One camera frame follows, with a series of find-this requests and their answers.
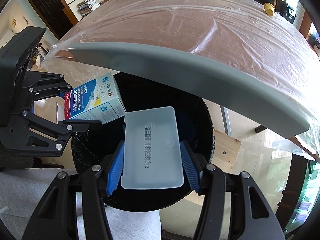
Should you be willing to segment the blue white medicine box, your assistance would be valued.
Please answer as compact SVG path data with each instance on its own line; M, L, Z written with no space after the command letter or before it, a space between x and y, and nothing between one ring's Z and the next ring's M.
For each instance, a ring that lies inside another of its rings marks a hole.
M97 120L106 124L126 114L114 76L107 73L71 89L56 104L56 120Z

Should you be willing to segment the translucent plastic tray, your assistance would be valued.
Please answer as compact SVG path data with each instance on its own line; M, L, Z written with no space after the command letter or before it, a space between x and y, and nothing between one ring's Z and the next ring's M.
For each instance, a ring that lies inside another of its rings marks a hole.
M122 188L160 190L181 187L184 175L174 108L128 112L124 121Z

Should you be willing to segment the yellow paper cup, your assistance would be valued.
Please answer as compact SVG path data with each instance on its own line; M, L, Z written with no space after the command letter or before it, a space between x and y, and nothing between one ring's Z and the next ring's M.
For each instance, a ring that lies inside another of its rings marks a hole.
M273 17L276 13L274 5L268 2L264 4L264 10L265 10L265 13L270 17Z

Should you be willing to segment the stack of books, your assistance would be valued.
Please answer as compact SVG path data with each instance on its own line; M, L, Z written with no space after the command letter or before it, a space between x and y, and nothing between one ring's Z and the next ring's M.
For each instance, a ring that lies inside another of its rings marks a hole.
M84 0L81 3L77 4L77 12L83 18L98 7L100 7L100 3L98 2L98 0Z

